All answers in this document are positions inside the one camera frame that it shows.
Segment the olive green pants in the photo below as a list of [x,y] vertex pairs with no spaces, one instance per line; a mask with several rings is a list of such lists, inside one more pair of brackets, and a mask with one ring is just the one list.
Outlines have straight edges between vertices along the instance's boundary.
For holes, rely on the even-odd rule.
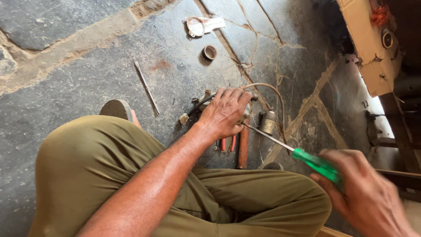
[[[38,152],[37,209],[29,236],[75,236],[163,150],[146,131],[120,118],[86,116],[57,128]],[[195,167],[153,236],[310,237],[330,209],[327,194],[302,175]]]

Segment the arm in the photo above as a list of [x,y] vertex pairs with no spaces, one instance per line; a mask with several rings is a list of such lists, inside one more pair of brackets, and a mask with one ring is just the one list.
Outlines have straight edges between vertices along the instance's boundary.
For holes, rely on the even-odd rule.
[[199,121],[111,196],[78,236],[149,236],[168,213],[204,150],[215,140],[244,128],[236,122],[252,95],[242,94],[239,88],[219,89]]
[[345,192],[319,174],[311,174],[311,178],[358,231],[366,237],[419,237],[405,217],[396,186],[380,176],[360,151],[323,150],[320,157],[336,164]]

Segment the screwdriver shaft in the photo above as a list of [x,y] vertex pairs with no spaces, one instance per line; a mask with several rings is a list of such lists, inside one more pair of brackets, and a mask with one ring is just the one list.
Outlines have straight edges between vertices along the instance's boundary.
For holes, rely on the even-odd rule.
[[288,146],[288,145],[286,145],[286,144],[284,144],[284,143],[282,143],[282,142],[280,142],[280,141],[278,141],[278,140],[274,139],[273,137],[269,136],[268,134],[266,134],[266,133],[264,133],[264,132],[261,132],[260,130],[258,130],[258,129],[256,129],[256,128],[254,128],[254,127],[252,127],[252,126],[248,125],[248,124],[244,124],[244,123],[243,123],[243,125],[244,125],[244,126],[246,126],[246,127],[248,127],[248,128],[250,128],[251,130],[256,131],[257,133],[260,133],[261,135],[263,135],[263,136],[265,136],[265,137],[269,138],[270,140],[272,140],[272,141],[274,141],[274,142],[278,143],[279,145],[281,145],[281,146],[283,146],[283,147],[287,148],[288,150],[290,150],[290,151],[294,151],[294,148],[292,148],[292,147],[290,147],[290,146]]

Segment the shoe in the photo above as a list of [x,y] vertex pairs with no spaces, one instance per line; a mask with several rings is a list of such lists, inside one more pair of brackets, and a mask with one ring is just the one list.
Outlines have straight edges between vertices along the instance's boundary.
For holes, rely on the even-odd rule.
[[269,163],[263,167],[263,170],[284,170],[284,167],[276,162]]
[[113,116],[133,122],[129,104],[124,100],[110,100],[102,107],[99,115]]

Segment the hand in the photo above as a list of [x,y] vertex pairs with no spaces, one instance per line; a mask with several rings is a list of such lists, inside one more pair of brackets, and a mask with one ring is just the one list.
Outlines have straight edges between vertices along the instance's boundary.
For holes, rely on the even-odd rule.
[[236,123],[252,96],[240,88],[220,88],[197,124],[201,124],[213,141],[234,136],[244,129],[244,125]]
[[343,176],[345,192],[319,174],[318,182],[332,205],[366,237],[419,236],[405,217],[396,186],[380,176],[360,151],[323,150],[319,155],[334,163]]

